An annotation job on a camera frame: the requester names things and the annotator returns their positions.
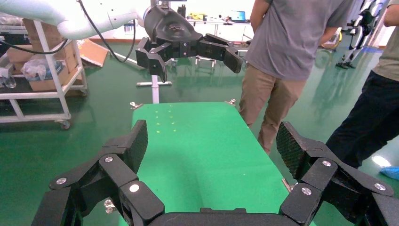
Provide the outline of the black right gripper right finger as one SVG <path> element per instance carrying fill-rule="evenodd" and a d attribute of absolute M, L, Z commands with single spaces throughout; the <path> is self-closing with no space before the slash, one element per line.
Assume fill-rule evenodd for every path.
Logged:
<path fill-rule="evenodd" d="M 322 142 L 301 136 L 290 122 L 282 122 L 277 150 L 297 184 L 279 213 L 308 226 L 322 203 L 335 206 L 356 226 L 396 226 L 399 201 L 392 187 L 341 160 Z"/>

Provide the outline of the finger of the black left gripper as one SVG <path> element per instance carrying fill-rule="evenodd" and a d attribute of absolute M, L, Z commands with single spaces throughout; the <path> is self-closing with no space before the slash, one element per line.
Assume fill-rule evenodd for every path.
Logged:
<path fill-rule="evenodd" d="M 172 44 L 158 44 L 149 37 L 140 40 L 136 48 L 137 65 L 146 68 L 151 75 L 157 75 L 162 82 L 167 81 L 166 61 L 172 58 Z"/>
<path fill-rule="evenodd" d="M 242 58 L 233 43 L 212 34 L 206 34 L 197 43 L 198 56 L 222 61 L 232 72 L 238 74 L 242 67 Z"/>

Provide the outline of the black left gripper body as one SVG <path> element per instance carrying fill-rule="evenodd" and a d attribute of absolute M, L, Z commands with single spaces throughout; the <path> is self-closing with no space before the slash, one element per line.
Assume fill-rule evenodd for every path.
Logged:
<path fill-rule="evenodd" d="M 163 59 L 194 57 L 199 54 L 203 35 L 180 14 L 160 5 L 150 7 L 144 15 L 144 28 L 152 48 L 160 47 Z"/>

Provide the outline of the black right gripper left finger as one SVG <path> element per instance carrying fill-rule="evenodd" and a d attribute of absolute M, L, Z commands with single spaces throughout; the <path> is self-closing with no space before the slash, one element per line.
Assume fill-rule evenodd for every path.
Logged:
<path fill-rule="evenodd" d="M 110 199 L 128 225 L 148 226 L 165 206 L 138 178 L 147 145 L 147 123 L 138 120 L 127 135 L 108 140 L 95 158 L 55 177 L 32 225 L 80 226 L 99 202 Z"/>

